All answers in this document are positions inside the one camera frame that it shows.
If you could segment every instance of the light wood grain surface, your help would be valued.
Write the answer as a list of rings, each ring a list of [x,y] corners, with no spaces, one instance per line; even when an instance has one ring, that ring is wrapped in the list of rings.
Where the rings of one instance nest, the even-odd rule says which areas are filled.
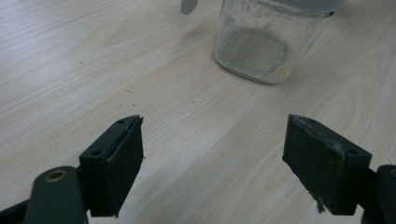
[[[281,160],[289,113],[396,163],[396,2],[347,0],[301,66],[268,86],[213,58],[220,0],[0,2],[0,210],[78,166],[111,123],[145,117],[120,217],[91,223],[360,223],[318,214]]]

